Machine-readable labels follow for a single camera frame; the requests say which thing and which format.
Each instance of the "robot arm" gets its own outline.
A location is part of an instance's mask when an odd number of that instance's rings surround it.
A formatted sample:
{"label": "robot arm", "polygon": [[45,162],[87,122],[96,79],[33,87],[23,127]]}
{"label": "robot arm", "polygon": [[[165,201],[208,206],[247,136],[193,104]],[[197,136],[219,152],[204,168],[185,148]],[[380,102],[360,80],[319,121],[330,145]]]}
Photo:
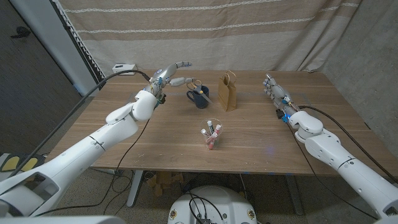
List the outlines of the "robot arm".
{"label": "robot arm", "polygon": [[149,85],[135,96],[136,101],[110,113],[106,124],[99,130],[51,161],[0,182],[0,200],[9,207],[7,216],[34,217],[54,209],[82,172],[109,148],[136,133],[136,121],[148,120],[159,103],[164,103],[162,88],[166,84],[179,86],[193,80],[177,78],[176,81],[166,81],[178,67],[188,65],[190,63],[179,62],[159,70],[163,72],[155,73]]}
{"label": "robot arm", "polygon": [[300,111],[289,92],[267,74],[265,93],[273,100],[277,116],[298,129],[295,137],[318,160],[328,164],[374,209],[379,218],[398,213],[398,189],[350,154],[320,120]]}

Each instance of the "marker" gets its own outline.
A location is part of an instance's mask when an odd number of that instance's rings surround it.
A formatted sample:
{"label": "marker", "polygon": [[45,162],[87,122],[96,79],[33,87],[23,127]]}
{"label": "marker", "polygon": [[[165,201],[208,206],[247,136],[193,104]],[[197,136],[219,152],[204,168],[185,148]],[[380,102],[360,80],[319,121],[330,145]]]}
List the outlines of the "marker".
{"label": "marker", "polygon": [[206,139],[206,143],[212,142],[217,138],[217,134],[213,133],[211,136],[209,136],[208,139]]}
{"label": "marker", "polygon": [[204,129],[204,128],[201,130],[201,133],[202,133],[204,136],[210,137],[210,134],[207,133],[206,129]]}
{"label": "marker", "polygon": [[217,126],[216,126],[216,134],[218,134],[220,132],[220,129],[221,129],[221,125],[217,124]]}
{"label": "marker", "polygon": [[213,123],[211,121],[207,121],[207,125],[209,126],[210,133],[213,134],[214,133]]}

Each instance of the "yellow object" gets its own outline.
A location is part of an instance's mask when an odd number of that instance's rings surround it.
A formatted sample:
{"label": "yellow object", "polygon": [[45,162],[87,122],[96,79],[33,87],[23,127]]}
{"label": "yellow object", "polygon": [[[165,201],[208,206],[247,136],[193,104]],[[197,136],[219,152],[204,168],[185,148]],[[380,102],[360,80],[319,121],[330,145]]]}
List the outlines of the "yellow object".
{"label": "yellow object", "polygon": [[39,160],[36,158],[29,159],[29,161],[23,166],[23,168],[21,170],[26,172],[28,170],[33,169],[33,167],[36,165],[37,161],[39,161]]}
{"label": "yellow object", "polygon": [[16,169],[18,162],[19,162],[19,157],[14,156],[14,157],[10,158],[9,160],[7,160],[5,165],[2,167],[1,171],[8,171],[8,170]]}

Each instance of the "striped curtain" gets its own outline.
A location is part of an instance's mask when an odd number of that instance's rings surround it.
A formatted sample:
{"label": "striped curtain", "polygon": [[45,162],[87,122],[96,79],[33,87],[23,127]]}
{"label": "striped curtain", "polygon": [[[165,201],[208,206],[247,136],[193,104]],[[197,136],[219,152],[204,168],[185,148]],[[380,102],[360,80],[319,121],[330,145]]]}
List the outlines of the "striped curtain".
{"label": "striped curtain", "polygon": [[197,70],[314,71],[361,0],[60,0],[105,73],[188,60]]}

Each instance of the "dark blue mug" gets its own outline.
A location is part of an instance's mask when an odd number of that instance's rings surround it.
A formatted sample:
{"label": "dark blue mug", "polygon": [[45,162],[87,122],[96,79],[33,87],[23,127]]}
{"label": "dark blue mug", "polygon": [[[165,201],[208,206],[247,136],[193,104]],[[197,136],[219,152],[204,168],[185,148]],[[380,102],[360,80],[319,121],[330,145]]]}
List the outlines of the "dark blue mug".
{"label": "dark blue mug", "polygon": [[[209,88],[207,88],[205,86],[201,86],[201,90],[207,97],[209,97]],[[197,106],[197,108],[199,108],[199,109],[206,108],[207,105],[209,104],[209,102],[203,96],[201,96],[201,94],[194,92],[194,91],[188,91],[187,97],[190,100],[192,100],[192,102],[194,102],[195,105]]]}

